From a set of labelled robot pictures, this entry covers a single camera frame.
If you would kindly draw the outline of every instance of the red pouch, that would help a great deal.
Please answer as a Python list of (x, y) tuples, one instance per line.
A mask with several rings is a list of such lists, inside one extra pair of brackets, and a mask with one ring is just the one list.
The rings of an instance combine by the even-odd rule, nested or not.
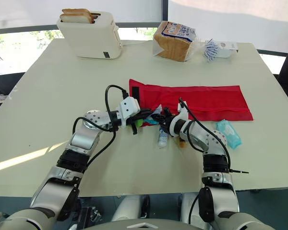
[(155, 110), (160, 104), (177, 114), (181, 97), (201, 121), (252, 121), (252, 114), (245, 102), (240, 86), (191, 86), (165, 87), (145, 85), (129, 80), (130, 95), (136, 98), (141, 108)]

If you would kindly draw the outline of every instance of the white tabletop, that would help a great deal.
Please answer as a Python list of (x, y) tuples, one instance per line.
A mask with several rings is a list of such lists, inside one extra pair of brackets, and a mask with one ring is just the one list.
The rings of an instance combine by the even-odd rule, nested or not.
[[(250, 172), (232, 174), (235, 188), (288, 187), (288, 98), (252, 44), (240, 43), (230, 58), (208, 63), (196, 55), (181, 63), (152, 56), (152, 42), (104, 60), (76, 57), (64, 39), (55, 39), (0, 107), (0, 196), (32, 196), (62, 154), (75, 118), (106, 110), (105, 88), (128, 89), (130, 78), (163, 86), (240, 85), (254, 121), (232, 122), (243, 144), (229, 149), (231, 166)], [(120, 101), (111, 89), (110, 107)], [(103, 133), (96, 152), (110, 138)], [(85, 172), (80, 196), (198, 191), (201, 153), (180, 150), (171, 138), (159, 149), (157, 139), (158, 126), (135, 136), (129, 127), (120, 130)]]

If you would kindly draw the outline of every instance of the bread loaf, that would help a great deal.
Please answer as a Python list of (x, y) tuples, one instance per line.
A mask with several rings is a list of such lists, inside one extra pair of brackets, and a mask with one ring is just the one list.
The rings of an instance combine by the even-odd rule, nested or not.
[(154, 34), (154, 45), (163, 51), (157, 55), (175, 61), (186, 61), (191, 43), (195, 40), (195, 30), (185, 25), (162, 21)]

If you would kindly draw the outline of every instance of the white toaster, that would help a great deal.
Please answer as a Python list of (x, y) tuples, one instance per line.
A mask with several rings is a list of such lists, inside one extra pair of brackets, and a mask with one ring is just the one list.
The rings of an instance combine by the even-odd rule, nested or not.
[(91, 13), (97, 16), (95, 23), (63, 23), (59, 19), (57, 26), (77, 56), (117, 58), (122, 46), (112, 14), (102, 11)]

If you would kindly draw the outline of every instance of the blue plastic bag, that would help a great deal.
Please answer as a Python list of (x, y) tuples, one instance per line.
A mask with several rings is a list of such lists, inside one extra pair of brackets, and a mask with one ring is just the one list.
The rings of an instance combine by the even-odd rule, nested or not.
[(241, 138), (231, 125), (231, 123), (227, 120), (222, 120), (216, 123), (216, 129), (222, 132), (226, 139), (228, 145), (234, 150), (237, 146), (242, 144)]

